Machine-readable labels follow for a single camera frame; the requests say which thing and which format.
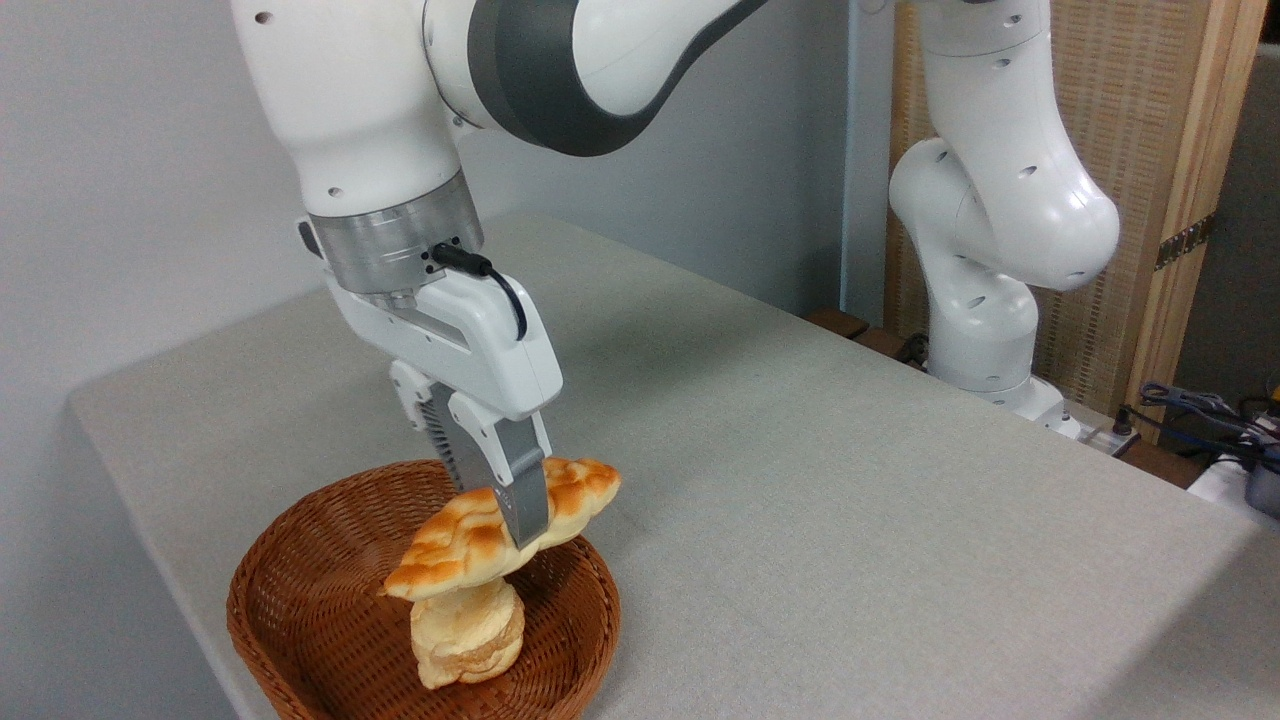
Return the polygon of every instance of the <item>woven screen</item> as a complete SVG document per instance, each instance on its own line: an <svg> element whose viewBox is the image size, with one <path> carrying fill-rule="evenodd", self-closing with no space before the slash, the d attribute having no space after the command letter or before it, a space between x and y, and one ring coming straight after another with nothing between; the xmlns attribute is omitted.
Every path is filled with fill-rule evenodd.
<svg viewBox="0 0 1280 720"><path fill-rule="evenodd" d="M1120 247L1071 293L1037 290L1036 373L1071 400L1111 413L1129 380L1178 164L1208 3L1055 0L1059 105L1085 168L1120 209ZM892 160L934 135L914 6L899 6ZM928 327L910 240L890 217L886 327Z"/></svg>

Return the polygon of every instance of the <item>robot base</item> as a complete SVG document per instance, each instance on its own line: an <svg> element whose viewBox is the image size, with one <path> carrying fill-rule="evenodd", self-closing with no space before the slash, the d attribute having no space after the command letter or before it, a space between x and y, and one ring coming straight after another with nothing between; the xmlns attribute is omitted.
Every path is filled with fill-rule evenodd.
<svg viewBox="0 0 1280 720"><path fill-rule="evenodd" d="M1079 439L1080 423L1066 410L1062 393L1032 375L1021 384L997 392L974 392L977 397L1010 410L1070 439Z"/></svg>

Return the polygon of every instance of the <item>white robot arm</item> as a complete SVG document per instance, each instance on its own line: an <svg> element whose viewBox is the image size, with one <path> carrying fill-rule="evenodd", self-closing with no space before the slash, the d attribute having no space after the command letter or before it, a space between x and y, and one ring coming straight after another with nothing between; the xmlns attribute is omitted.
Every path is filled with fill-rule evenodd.
<svg viewBox="0 0 1280 720"><path fill-rule="evenodd" d="M635 138L764 0L232 0L343 316L396 360L410 419L524 546L547 525L540 410L562 377L532 300L481 256L456 140L572 155Z"/></svg>
<svg viewBox="0 0 1280 720"><path fill-rule="evenodd" d="M1030 374L1027 283L1075 290L1110 261L1115 205L1089 178L1053 92L1050 0L919 0L929 115L890 204L929 292L929 374L1068 436L1061 393Z"/></svg>

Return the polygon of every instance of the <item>stacked bread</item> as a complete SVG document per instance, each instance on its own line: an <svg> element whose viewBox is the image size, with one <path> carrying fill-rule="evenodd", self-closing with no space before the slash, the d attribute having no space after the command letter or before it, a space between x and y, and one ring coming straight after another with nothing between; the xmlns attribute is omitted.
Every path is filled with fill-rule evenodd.
<svg viewBox="0 0 1280 720"><path fill-rule="evenodd" d="M538 551L577 537L618 492L622 478L603 462L548 457L547 532L522 550L489 488L451 500L413 536L387 594L413 602L410 611L419 679L430 689L480 683L507 671L524 643L525 607L502 578Z"/></svg>

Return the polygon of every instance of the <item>wicker basket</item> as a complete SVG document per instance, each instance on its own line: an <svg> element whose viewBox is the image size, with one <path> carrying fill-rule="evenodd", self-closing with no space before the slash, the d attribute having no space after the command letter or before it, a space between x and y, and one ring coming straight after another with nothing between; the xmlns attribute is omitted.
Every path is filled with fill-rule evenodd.
<svg viewBox="0 0 1280 720"><path fill-rule="evenodd" d="M425 689L408 610L379 597L410 537L454 495L438 461L387 465L308 495L253 543L227 629L282 717L577 717L613 659L621 610L604 561L576 538L508 577L525 644L504 674Z"/></svg>

